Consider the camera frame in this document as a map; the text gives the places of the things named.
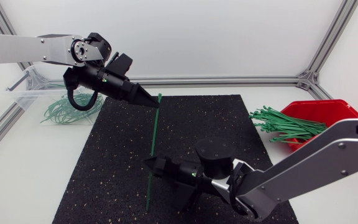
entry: black cable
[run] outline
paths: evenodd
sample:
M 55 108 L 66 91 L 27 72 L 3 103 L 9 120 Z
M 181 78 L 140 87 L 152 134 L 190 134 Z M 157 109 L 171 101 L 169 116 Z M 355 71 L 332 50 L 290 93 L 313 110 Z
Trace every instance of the black cable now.
M 87 111 L 87 110 L 91 109 L 93 107 L 93 105 L 95 104 L 96 99 L 98 98 L 98 92 L 97 91 L 93 92 L 92 98 L 89 100 L 89 103 L 87 105 L 80 106 L 77 103 L 75 103 L 74 88 L 72 86 L 68 86 L 67 87 L 67 98 L 68 98 L 68 101 L 71 103 L 71 105 L 75 109 L 80 110 L 80 111 Z

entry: metal bracket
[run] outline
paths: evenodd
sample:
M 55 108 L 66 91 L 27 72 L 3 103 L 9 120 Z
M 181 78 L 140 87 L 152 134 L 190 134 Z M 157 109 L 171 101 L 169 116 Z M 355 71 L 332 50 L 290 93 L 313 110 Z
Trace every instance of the metal bracket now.
M 311 85 L 319 84 L 318 76 L 319 76 L 318 72 L 312 72 L 310 70 L 306 70 L 301 74 L 297 75 L 299 81 L 296 84 L 296 87 L 308 91 Z

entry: clear plastic bin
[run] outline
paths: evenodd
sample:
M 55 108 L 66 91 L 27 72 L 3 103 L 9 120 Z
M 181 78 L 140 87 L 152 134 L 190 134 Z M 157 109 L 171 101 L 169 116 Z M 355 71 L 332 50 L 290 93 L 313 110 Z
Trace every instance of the clear plastic bin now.
M 17 83 L 6 89 L 7 94 L 24 110 L 32 110 L 33 114 L 39 114 L 36 115 L 36 120 L 40 124 L 94 124 L 99 114 L 97 109 L 103 104 L 104 96 L 99 94 L 96 107 L 89 111 L 74 109 L 68 102 L 67 90 L 64 86 L 63 74 L 66 69 L 66 66 L 59 65 L 39 64 L 30 66 L 24 70 L 24 76 Z M 92 90 L 79 86 L 74 91 L 74 98 L 78 99 L 83 97 L 84 94 L 89 95 L 90 98 L 92 93 Z M 51 111 L 49 110 L 51 105 L 55 106 L 53 112 L 59 110 L 59 114 L 54 113 L 56 116 L 47 119 L 50 116 L 48 111 Z

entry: white table surface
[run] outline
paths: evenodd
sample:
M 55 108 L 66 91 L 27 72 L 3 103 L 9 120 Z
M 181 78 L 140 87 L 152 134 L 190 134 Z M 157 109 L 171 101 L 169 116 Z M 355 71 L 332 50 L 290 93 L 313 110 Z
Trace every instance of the white table surface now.
M 282 110 L 312 100 L 295 87 L 148 89 L 150 94 L 241 94 L 249 111 L 263 105 Z M 0 142 L 0 223 L 51 223 L 92 126 L 41 125 L 29 108 Z M 291 150 L 272 134 L 260 137 L 273 164 Z M 290 200 L 300 223 L 358 223 L 358 174 Z

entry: bundle of green cable ties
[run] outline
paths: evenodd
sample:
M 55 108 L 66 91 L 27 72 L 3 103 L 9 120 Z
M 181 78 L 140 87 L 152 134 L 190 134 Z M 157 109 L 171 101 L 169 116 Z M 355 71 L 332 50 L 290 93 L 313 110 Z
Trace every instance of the bundle of green cable ties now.
M 79 105 L 86 105 L 88 104 L 91 97 L 92 94 L 80 93 L 74 95 L 74 100 Z M 101 95 L 98 95 L 96 103 L 90 110 L 79 111 L 70 104 L 67 96 L 62 96 L 61 100 L 57 100 L 48 107 L 48 109 L 44 113 L 44 117 L 46 118 L 41 121 L 41 123 L 50 120 L 51 122 L 56 124 L 71 124 L 84 118 L 88 119 L 90 123 L 93 123 L 92 121 L 90 121 L 89 116 L 98 112 L 102 108 L 102 105 L 103 97 Z
M 302 144 L 315 135 L 322 133 L 327 126 L 325 123 L 308 121 L 304 119 L 292 118 L 271 107 L 264 106 L 251 112 L 249 118 L 264 121 L 265 123 L 254 123 L 254 126 L 260 126 L 261 131 L 280 132 L 279 137 L 275 137 L 270 142 L 281 141 L 294 144 Z M 299 139 L 300 142 L 287 141 L 286 139 Z

